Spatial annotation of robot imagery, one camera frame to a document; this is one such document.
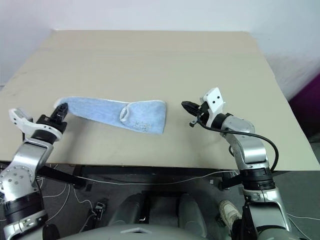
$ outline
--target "beige tabletop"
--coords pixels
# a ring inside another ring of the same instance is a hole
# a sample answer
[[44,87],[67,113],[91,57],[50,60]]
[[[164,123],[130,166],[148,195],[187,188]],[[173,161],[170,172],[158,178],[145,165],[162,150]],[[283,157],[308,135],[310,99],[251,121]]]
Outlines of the beige tabletop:
[[[225,112],[251,121],[277,145],[276,170],[320,170],[255,40],[246,32],[56,31],[0,92],[0,160],[11,160],[21,132],[8,109],[35,119],[66,96],[167,103],[162,135],[69,114],[48,163],[235,169],[228,143],[196,126],[182,101],[199,103],[219,87]],[[270,164],[273,149],[266,143]]]

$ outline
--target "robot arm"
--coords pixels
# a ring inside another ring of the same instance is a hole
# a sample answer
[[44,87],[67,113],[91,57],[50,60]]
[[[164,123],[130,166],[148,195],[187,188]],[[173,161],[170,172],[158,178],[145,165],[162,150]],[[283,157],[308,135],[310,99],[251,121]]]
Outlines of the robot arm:
[[197,117],[190,123],[191,127],[198,123],[208,130],[220,132],[230,144],[240,174],[229,179],[222,189],[242,184],[245,198],[242,219],[247,232],[251,232],[254,238],[266,229],[290,232],[289,219],[261,141],[267,138],[255,135],[255,127],[251,122],[222,113],[224,101],[218,88],[211,89],[200,100],[201,105],[184,101],[182,106]]
[[42,168],[67,127],[63,122],[68,113],[67,103],[58,106],[51,116],[42,115],[33,123],[20,109],[9,115],[15,125],[30,138],[24,139],[10,165],[0,173],[0,191],[4,194],[3,228],[7,240],[45,225],[48,215],[44,210],[37,171]]

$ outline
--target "blue cloth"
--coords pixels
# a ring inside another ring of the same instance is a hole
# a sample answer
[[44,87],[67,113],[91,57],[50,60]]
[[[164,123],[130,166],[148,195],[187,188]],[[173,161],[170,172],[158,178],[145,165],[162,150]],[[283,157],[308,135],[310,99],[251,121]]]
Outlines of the blue cloth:
[[69,96],[54,106],[68,103],[68,111],[81,118],[142,133],[162,134],[166,121],[166,103],[160,100],[123,102]]

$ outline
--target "floor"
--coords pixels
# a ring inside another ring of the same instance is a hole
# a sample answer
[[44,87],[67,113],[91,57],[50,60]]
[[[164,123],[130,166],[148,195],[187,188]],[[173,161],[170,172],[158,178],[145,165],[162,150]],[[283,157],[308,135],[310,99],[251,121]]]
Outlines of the floor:
[[[312,144],[313,151],[320,160],[320,144]],[[73,167],[68,165],[59,165],[57,169],[71,173]],[[89,176],[90,178],[108,181],[110,178],[128,181],[128,182],[152,182],[155,181],[154,176],[144,175],[103,175]],[[165,182],[179,181],[181,177],[167,177],[161,179]],[[216,216],[218,214],[218,203],[221,200],[232,201],[240,210],[243,206],[243,196],[239,194],[239,187],[232,187],[227,191],[219,191],[215,185],[210,183],[210,179],[214,181],[217,178],[201,178],[173,185],[111,185],[105,183],[94,183],[91,191],[77,190],[76,195],[80,201],[90,200],[93,205],[98,200],[108,199],[107,210],[103,215],[101,226],[108,224],[109,219],[116,210],[117,206],[127,197],[141,191],[167,191],[167,192],[188,192],[197,201],[199,208],[203,214],[206,226],[208,229],[208,239],[210,240],[225,240],[227,239],[226,228],[218,225]],[[282,200],[288,213],[296,216],[309,216],[320,218],[320,172],[318,171],[294,171],[276,176],[274,178],[277,186],[280,189]],[[54,182],[45,179],[42,184],[42,195],[52,196],[59,194],[65,185],[63,183]],[[66,196],[68,195],[68,187],[63,194],[57,197],[44,198],[45,209],[49,217],[52,217],[63,205]],[[160,225],[177,226],[177,217],[175,214],[175,200],[171,201],[159,200],[153,203],[151,207],[150,222]],[[77,233],[84,225],[90,206],[88,202],[78,203],[75,197],[74,189],[70,189],[70,194],[62,211],[49,221],[51,224],[57,225],[62,237]],[[3,219],[3,211],[0,211],[0,219]],[[309,219],[292,218],[299,228],[308,235],[312,240],[318,240],[320,222]],[[4,227],[4,222],[0,222],[1,229]],[[302,237],[302,235],[293,228],[293,232]]]

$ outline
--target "white sneaker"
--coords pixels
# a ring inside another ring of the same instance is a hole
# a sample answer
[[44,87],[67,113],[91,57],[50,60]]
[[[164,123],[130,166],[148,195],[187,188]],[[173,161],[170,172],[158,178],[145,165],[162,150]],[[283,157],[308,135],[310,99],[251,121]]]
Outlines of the white sneaker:
[[232,230],[232,224],[235,220],[241,219],[241,214],[230,201],[223,200],[219,203],[219,211],[225,225]]

